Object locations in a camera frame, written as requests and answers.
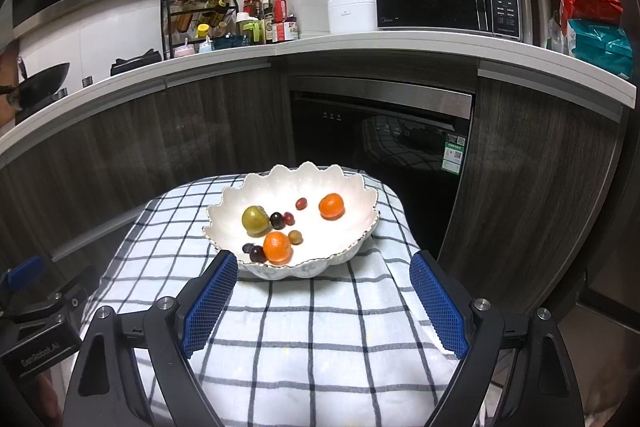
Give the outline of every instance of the kitchen counter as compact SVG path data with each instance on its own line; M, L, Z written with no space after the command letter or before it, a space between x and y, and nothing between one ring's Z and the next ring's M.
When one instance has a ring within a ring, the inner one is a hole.
M426 31L334 35L271 46L220 50L174 58L118 74L36 113L0 137L0 168L29 147L82 118L145 93L205 78L212 69L268 67L271 57L332 50L403 50L478 59L481 74L560 96L612 118L636 106L636 86L596 66L528 44L485 36ZM197 70L206 69L207 73Z
M540 304L600 212L636 88L565 55L460 33L210 52L72 93L0 137L0 251L9 266L41 254L52 283L102 269L140 207L171 188L308 159L296 151L292 91L350 86L343 95L361 97L372 80L386 86L381 102L396 100L399 83L471 95L438 262L501 309Z

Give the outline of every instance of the wok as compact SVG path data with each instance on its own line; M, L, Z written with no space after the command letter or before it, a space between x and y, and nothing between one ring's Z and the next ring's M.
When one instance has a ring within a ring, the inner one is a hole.
M7 94L10 103L15 100L20 109L26 109L58 92L69 71L69 63L58 64L27 76L24 61L22 57L18 57L18 68L24 80L17 87L0 86L0 94Z

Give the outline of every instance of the orange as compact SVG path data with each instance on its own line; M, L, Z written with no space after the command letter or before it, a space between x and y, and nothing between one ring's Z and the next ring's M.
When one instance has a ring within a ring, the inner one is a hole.
M282 232L269 232L262 249L272 263L284 263L291 257L291 242Z
M332 192L320 200L318 209L324 219L337 219L344 213L344 201L340 194Z

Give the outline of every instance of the small green fruit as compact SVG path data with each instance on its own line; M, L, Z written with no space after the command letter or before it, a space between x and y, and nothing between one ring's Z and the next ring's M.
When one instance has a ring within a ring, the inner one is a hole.
M242 226L250 235L258 235L269 226L269 216L261 206L248 206L242 213Z

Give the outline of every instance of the white bowl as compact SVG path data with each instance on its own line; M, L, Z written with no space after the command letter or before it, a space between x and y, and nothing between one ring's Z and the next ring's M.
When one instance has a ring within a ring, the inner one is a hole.
M344 214L328 221L320 216L318 203L331 192L344 200ZM305 210L296 210L296 201L306 198ZM337 165L320 170L311 162L295 170L276 165L266 176L248 174L241 187L225 187L220 204L207 207L210 225L203 227L204 235L216 250L229 250L238 258L239 267L268 280L285 277L315 277L327 266L346 263L369 237L380 217L376 210L378 191L365 188L360 174L346 176ZM275 266L252 263L249 254L242 251L245 243L262 245L263 234L251 237L242 226L244 210L257 204L267 214L291 212L296 222L281 232L300 230L303 242L293 245L293 254L287 264Z

